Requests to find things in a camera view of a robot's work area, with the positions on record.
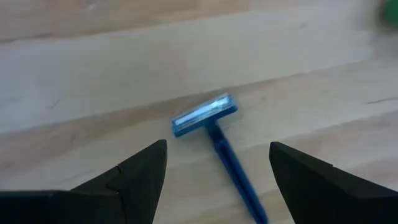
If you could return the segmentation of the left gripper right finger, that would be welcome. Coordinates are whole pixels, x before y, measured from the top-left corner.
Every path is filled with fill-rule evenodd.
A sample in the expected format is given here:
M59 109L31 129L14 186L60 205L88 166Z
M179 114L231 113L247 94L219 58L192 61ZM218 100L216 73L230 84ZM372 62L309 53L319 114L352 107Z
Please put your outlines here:
M398 192L281 142L272 171L295 224L398 224Z

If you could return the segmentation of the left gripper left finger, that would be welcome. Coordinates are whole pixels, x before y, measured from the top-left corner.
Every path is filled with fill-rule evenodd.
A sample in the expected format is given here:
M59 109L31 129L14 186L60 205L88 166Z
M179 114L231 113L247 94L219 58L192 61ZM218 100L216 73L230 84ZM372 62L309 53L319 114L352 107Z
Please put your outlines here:
M0 224L152 224L166 166L161 139L71 190L0 190Z

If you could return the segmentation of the blue disposable razor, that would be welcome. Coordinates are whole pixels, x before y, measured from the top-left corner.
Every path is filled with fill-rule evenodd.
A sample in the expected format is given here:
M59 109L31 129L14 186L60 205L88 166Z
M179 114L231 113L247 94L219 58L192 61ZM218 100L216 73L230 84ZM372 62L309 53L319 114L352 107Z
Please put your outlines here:
M179 138L198 128L205 128L214 150L237 188L248 212L256 224L268 224L268 217L239 159L218 124L218 120L237 112L238 104L230 94L206 101L171 121L175 137Z

